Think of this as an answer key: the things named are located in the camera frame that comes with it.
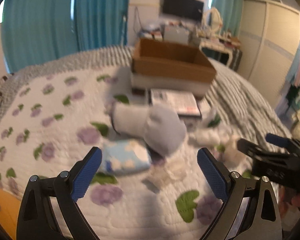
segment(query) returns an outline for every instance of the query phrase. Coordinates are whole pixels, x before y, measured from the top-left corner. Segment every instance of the wardrobe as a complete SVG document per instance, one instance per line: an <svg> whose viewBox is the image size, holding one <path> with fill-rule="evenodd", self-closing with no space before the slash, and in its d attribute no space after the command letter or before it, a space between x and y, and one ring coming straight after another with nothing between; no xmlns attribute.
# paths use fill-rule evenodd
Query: wardrobe
<svg viewBox="0 0 300 240"><path fill-rule="evenodd" d="M300 11L274 0L243 0L238 74L275 108L300 42Z"/></svg>

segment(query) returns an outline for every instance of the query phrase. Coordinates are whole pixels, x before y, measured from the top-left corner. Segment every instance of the television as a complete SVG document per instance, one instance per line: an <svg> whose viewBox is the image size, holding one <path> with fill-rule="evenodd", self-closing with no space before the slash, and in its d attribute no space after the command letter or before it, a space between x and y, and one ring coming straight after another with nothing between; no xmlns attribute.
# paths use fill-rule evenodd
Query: television
<svg viewBox="0 0 300 240"><path fill-rule="evenodd" d="M162 13L201 22L203 2L199 0L164 0Z"/></svg>

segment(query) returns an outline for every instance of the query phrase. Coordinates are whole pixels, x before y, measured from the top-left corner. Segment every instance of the metal screw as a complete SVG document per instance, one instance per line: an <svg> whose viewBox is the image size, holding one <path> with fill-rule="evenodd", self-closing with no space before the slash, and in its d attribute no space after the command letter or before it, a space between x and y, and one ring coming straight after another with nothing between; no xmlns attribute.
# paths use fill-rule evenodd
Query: metal screw
<svg viewBox="0 0 300 240"><path fill-rule="evenodd" d="M233 171L233 172L231 172L231 176L232 176L233 178L237 179L237 178L240 177L240 174L237 173L236 171Z"/></svg>
<svg viewBox="0 0 300 240"><path fill-rule="evenodd" d="M269 178L266 177L266 176L262 176L262 180L263 180L264 182L269 182Z"/></svg>
<svg viewBox="0 0 300 240"><path fill-rule="evenodd" d="M37 179L38 179L38 177L36 175L32 175L30 177L30 181L32 181L32 182L36 181Z"/></svg>
<svg viewBox="0 0 300 240"><path fill-rule="evenodd" d="M61 173L60 173L60 177L62 177L62 178L65 178L65 177L67 177L69 175L69 172L68 171L62 171Z"/></svg>

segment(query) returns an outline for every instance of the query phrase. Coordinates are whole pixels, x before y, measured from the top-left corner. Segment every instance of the cardboard box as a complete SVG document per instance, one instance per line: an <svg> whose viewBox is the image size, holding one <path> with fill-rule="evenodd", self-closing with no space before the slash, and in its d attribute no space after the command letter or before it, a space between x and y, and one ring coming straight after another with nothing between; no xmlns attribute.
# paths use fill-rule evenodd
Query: cardboard box
<svg viewBox="0 0 300 240"><path fill-rule="evenodd" d="M217 73L198 47L149 39L138 41L132 57L132 72L200 83L211 83Z"/></svg>

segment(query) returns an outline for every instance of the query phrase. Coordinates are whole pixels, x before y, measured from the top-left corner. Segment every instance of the light blue pouch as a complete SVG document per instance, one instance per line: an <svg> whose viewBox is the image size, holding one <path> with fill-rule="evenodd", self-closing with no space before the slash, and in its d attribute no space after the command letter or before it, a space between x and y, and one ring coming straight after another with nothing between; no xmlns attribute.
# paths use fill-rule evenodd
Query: light blue pouch
<svg viewBox="0 0 300 240"><path fill-rule="evenodd" d="M111 175L129 175L149 169L151 157L141 140L128 139L110 142L102 150L99 172Z"/></svg>

